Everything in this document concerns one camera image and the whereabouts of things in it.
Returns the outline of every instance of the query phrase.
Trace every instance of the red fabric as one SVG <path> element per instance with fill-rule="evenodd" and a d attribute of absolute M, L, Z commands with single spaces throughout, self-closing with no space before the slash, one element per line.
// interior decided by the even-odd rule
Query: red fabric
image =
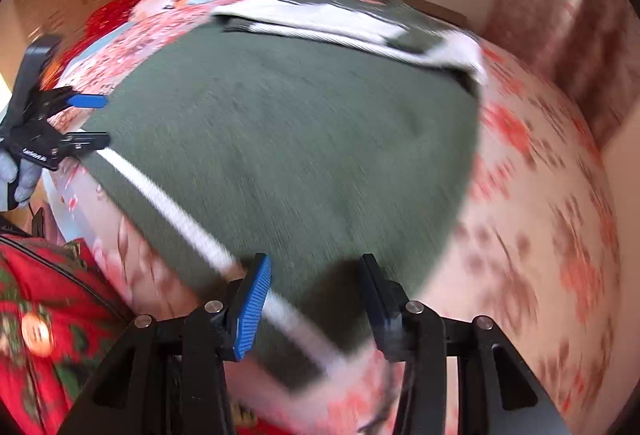
<path fill-rule="evenodd" d="M 65 71 L 69 62 L 78 56 L 83 50 L 93 42 L 100 40 L 112 30 L 126 24 L 129 20 L 129 13 L 140 0 L 112 0 L 101 8 L 96 9 L 86 20 L 86 30 L 84 38 L 75 45 L 65 50 L 60 58 L 47 70 L 42 84 L 43 90 L 50 90 Z"/>
<path fill-rule="evenodd" d="M 41 238 L 13 238 L 61 266 L 114 304 L 126 307 L 107 284 L 84 241 L 65 247 Z M 22 335 L 27 314 L 46 324 L 47 357 Z M 0 400 L 26 435 L 54 435 L 82 385 L 126 325 L 65 276 L 0 244 Z"/>

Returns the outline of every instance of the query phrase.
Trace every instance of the bed sheet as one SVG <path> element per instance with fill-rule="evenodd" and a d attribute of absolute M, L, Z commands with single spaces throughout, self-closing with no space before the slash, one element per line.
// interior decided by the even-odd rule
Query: bed sheet
<path fill-rule="evenodd" d="M 108 93 L 153 50 L 206 19 L 206 4 L 148 18 L 136 26 L 144 24 L 143 32 L 125 31 L 68 79 Z M 437 270 L 412 298 L 447 317 L 494 317 L 578 434 L 609 366 L 618 314 L 606 175 L 580 111 L 559 89 L 490 43 L 483 54 L 488 81 L 479 89 L 481 131 L 468 195 Z M 83 116 L 73 109 L 56 125 L 74 126 Z M 50 201 L 63 204 L 135 312 L 165 319 L 198 304 L 80 163 L 65 160 L 52 182 Z M 249 358 L 229 365 L 229 388 L 294 432 L 355 433 L 380 403 L 385 364 L 372 344 L 342 363 L 292 396 Z M 449 370 L 452 435 L 456 372 Z"/>

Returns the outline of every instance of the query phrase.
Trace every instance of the black cable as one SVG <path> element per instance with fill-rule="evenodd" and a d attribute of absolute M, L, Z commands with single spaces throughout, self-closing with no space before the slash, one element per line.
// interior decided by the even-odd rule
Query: black cable
<path fill-rule="evenodd" d="M 120 318 L 120 320 L 123 323 L 125 323 L 125 324 L 129 323 L 129 320 L 127 320 L 127 318 L 124 317 L 123 314 L 121 314 L 120 311 L 117 310 L 116 307 L 113 306 L 113 304 L 111 304 L 107 300 L 105 300 L 105 298 L 100 296 L 94 289 L 92 289 L 87 284 L 85 284 L 84 281 L 80 280 L 79 278 L 77 278 L 76 276 L 74 276 L 70 272 L 66 271 L 65 269 L 63 269 L 59 265 L 56 265 L 55 263 L 49 261 L 48 259 L 43 258 L 38 253 L 34 253 L 28 247 L 24 247 L 23 245 L 21 245 L 21 243 L 18 243 L 15 240 L 11 240 L 11 238 L 6 238 L 4 235 L 0 235 L 0 242 L 1 243 L 5 243 L 6 245 L 9 245 L 10 247 L 13 247 L 14 249 L 17 249 L 18 251 L 20 251 L 21 253 L 24 253 L 25 255 L 31 256 L 31 258 L 33 258 L 34 260 L 40 262 L 42 265 L 48 267 L 49 269 L 53 269 L 58 274 L 61 274 L 65 278 L 67 278 L 70 281 L 72 281 L 74 284 L 79 285 L 79 287 L 82 287 L 85 291 L 87 291 L 87 293 L 89 293 L 91 296 L 93 296 L 95 298 L 95 300 L 98 301 L 98 303 L 100 303 L 101 305 L 104 305 L 105 307 L 107 307 L 107 309 L 113 315 L 115 315 L 118 318 Z"/>

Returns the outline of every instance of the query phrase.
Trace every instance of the hand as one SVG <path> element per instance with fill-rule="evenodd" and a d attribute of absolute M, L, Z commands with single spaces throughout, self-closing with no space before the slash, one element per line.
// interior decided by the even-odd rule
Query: hand
<path fill-rule="evenodd" d="M 18 186 L 15 189 L 14 199 L 18 207 L 22 208 L 29 203 L 41 174 L 42 168 L 26 159 L 20 159 L 18 169 L 11 154 L 0 149 L 0 212 L 9 211 L 9 184 L 15 181 L 16 177 L 18 177 Z"/>

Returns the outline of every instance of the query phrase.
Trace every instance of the dark green garment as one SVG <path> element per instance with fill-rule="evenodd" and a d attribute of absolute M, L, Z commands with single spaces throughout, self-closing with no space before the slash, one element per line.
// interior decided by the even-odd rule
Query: dark green garment
<path fill-rule="evenodd" d="M 409 295 L 444 247 L 476 145 L 476 98 L 452 72 L 315 41 L 196 28 L 155 53 L 87 122 L 343 351 L 368 335 L 355 261 Z M 92 175 L 203 298 L 220 277 L 104 159 Z M 319 374 L 266 321 L 254 356 L 290 387 Z"/>

